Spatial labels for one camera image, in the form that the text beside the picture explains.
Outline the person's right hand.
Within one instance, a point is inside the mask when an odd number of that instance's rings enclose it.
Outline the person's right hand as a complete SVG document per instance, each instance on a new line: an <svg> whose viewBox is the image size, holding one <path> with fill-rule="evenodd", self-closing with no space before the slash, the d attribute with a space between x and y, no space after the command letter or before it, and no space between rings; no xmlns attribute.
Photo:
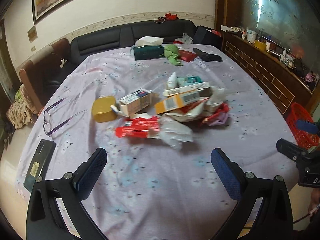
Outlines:
<svg viewBox="0 0 320 240"><path fill-rule="evenodd" d="M309 208L308 208L309 212L314 210L317 207L317 205L319 205L319 199L320 199L320 189L313 189L311 193Z"/></svg>

